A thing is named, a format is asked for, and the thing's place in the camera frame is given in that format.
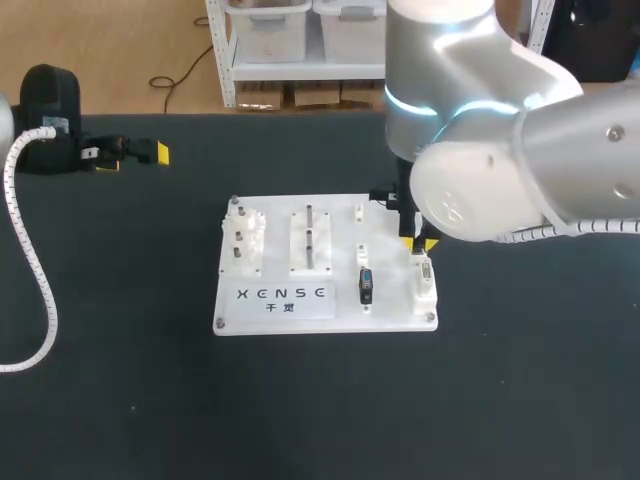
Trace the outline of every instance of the yellow label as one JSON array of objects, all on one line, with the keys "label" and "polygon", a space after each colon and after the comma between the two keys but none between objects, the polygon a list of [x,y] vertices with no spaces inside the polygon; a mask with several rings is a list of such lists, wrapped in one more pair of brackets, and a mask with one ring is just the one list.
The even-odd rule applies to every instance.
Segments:
[{"label": "yellow label", "polygon": [[[402,240],[407,245],[409,250],[413,250],[413,238],[411,238],[411,237],[402,237]],[[428,238],[427,239],[427,244],[425,245],[425,247],[427,248],[427,252],[429,250],[431,250],[433,247],[435,247],[438,244],[439,241],[440,240],[434,240],[434,239]]]},{"label": "yellow label", "polygon": [[169,147],[158,142],[158,165],[169,165]]},{"label": "yellow label", "polygon": [[100,171],[100,172],[119,172],[120,171],[120,161],[116,162],[116,168],[96,167],[96,171]]}]

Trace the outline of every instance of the dark mat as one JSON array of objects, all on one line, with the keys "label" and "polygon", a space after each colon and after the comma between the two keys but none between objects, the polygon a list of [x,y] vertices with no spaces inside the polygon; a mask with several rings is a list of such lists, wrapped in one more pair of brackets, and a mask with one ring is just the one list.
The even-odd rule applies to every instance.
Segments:
[{"label": "dark mat", "polygon": [[[0,377],[3,479],[640,477],[640,238],[434,253],[440,329],[216,338],[230,195],[393,179],[378,115],[101,117],[172,166],[20,176],[58,341]],[[0,361],[39,346],[35,282],[0,214]]]}]

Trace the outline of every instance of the wooden floor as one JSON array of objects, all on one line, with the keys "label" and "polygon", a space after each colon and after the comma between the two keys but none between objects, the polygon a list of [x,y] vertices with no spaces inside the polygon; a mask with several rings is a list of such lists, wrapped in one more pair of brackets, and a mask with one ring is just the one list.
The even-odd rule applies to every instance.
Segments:
[{"label": "wooden floor", "polygon": [[[149,78],[180,78],[211,45],[204,0],[0,0],[0,91],[17,103],[33,65],[49,63],[80,80],[82,111],[161,113],[166,91]],[[520,0],[497,0],[501,24],[518,23]],[[169,113],[233,113],[222,103],[213,52],[171,99]]]}]

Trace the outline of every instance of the black cable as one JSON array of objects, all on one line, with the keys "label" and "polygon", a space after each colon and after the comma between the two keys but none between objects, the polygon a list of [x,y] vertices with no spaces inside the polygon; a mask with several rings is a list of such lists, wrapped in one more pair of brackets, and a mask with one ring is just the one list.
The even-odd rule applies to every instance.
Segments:
[{"label": "black cable", "polygon": [[[196,19],[193,20],[193,25],[196,27],[208,27],[209,26],[209,19],[207,17],[198,17]],[[163,113],[167,113],[167,108],[169,107],[169,99],[171,98],[171,95],[173,95],[173,91],[175,90],[175,88],[180,85],[182,82],[184,82],[187,77],[189,77],[189,75],[191,75],[191,72],[193,72],[193,69],[196,68],[196,65],[198,65],[198,62],[200,60],[202,60],[204,58],[204,56],[209,53],[211,50],[213,50],[213,45],[207,47],[207,49],[202,52],[200,54],[200,56],[198,58],[196,58],[196,60],[191,64],[191,67],[189,67],[189,70],[187,70],[187,73],[185,73],[182,78],[180,80],[178,80],[177,82],[171,78],[171,77],[167,77],[165,75],[158,75],[156,77],[150,78],[149,79],[149,86],[152,88],[168,88],[169,92],[167,93],[167,96],[164,99],[164,110]]]}]

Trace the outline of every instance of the storage bin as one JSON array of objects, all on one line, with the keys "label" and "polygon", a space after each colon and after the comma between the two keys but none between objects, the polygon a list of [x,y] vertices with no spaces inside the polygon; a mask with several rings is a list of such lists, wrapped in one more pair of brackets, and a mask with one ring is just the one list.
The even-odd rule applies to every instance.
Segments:
[{"label": "storage bin", "polygon": [[329,63],[384,63],[384,0],[314,0]]},{"label": "storage bin", "polygon": [[307,12],[311,0],[245,2],[226,6],[238,35],[240,58],[248,63],[301,62],[306,52]]}]

